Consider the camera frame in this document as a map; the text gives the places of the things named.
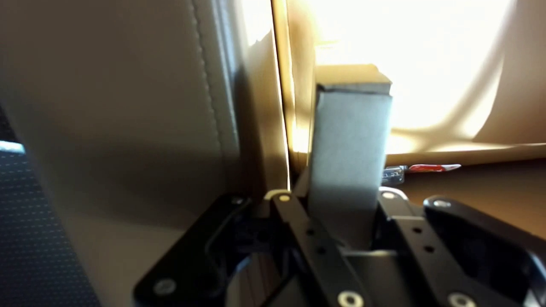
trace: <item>black metal bracket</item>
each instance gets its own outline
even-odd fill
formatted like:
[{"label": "black metal bracket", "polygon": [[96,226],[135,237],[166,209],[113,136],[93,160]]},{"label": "black metal bracket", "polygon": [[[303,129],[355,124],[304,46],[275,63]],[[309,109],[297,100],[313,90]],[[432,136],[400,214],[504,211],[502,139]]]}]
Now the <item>black metal bracket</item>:
[{"label": "black metal bracket", "polygon": [[546,305],[545,247],[454,199],[429,197],[420,209],[384,191],[373,247],[347,250],[294,194],[229,194],[142,278],[135,300],[224,305],[245,259],[268,252],[282,281],[263,305]]}]

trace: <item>screw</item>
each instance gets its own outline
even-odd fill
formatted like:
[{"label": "screw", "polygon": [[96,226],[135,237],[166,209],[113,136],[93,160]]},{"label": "screw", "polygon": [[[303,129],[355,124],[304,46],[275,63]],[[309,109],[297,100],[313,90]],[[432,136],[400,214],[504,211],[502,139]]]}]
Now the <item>screw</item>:
[{"label": "screw", "polygon": [[388,199],[395,199],[396,197],[395,192],[383,192],[383,196],[388,197]]},{"label": "screw", "polygon": [[451,206],[451,203],[449,203],[449,201],[444,201],[444,199],[436,199],[434,204],[436,204],[436,206],[441,206],[441,208],[449,208],[449,206]]},{"label": "screw", "polygon": [[342,291],[340,295],[338,295],[338,303],[342,305],[342,307],[364,307],[366,303],[364,303],[364,298],[361,296],[361,293],[357,293],[357,291],[349,291],[349,290],[345,290],[345,291]]},{"label": "screw", "polygon": [[233,204],[236,204],[236,206],[245,204],[245,197],[241,197],[241,196],[234,196],[234,197],[233,197]]},{"label": "screw", "polygon": [[454,291],[448,296],[448,300],[451,307],[478,307],[477,301],[466,293]]},{"label": "screw", "polygon": [[156,295],[159,295],[159,296],[173,295],[175,290],[176,290],[176,281],[171,279],[171,278],[159,279],[159,281],[154,284],[154,291],[156,291]]},{"label": "screw", "polygon": [[282,194],[279,199],[284,201],[284,203],[289,203],[291,196],[289,194]]}]

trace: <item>red pen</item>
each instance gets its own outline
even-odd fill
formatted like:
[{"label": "red pen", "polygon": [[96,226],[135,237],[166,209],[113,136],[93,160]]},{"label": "red pen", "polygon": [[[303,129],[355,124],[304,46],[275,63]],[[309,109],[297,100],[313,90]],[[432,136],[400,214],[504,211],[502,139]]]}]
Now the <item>red pen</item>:
[{"label": "red pen", "polygon": [[408,172],[451,172],[461,168],[461,163],[412,163]]}]

